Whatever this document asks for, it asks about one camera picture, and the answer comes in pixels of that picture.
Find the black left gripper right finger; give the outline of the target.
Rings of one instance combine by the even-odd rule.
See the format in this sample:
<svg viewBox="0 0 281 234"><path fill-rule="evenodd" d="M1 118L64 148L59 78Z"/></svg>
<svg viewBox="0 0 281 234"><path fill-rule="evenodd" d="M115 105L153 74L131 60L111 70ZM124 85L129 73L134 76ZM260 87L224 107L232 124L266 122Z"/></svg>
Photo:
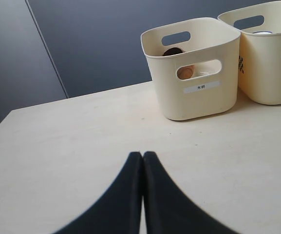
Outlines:
<svg viewBox="0 0 281 234"><path fill-rule="evenodd" d="M144 206L149 234L235 234L191 199L171 179L153 151L143 155Z"/></svg>

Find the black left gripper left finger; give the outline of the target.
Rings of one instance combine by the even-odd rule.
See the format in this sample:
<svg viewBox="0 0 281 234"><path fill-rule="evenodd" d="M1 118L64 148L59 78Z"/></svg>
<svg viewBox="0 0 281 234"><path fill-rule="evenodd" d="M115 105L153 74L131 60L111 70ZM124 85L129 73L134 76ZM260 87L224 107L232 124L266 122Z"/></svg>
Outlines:
<svg viewBox="0 0 281 234"><path fill-rule="evenodd" d="M56 234L138 234L143 195L143 158L129 153L104 194Z"/></svg>

